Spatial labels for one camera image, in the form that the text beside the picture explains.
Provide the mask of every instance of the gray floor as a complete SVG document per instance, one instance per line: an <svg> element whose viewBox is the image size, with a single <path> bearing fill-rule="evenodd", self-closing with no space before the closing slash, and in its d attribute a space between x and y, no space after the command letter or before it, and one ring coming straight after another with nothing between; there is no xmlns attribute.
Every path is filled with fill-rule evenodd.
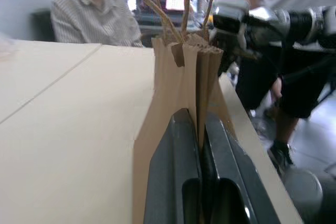
<svg viewBox="0 0 336 224"><path fill-rule="evenodd" d="M275 138L275 123L263 116L265 107L270 105L266 97L256 110L252 122L265 148ZM322 171L336 163L336 92L318 107L308 120L300 120L290 141L291 157L297 167Z"/></svg>

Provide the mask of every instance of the sneaker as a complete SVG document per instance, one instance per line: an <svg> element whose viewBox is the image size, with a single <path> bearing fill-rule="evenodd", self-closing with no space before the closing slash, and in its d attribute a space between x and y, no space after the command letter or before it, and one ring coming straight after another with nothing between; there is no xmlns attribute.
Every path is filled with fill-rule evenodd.
<svg viewBox="0 0 336 224"><path fill-rule="evenodd" d="M294 165L289 155L289 146L282 142L274 141L272 147L267 151L275 169L280 177L285 174L285 171Z"/></svg>

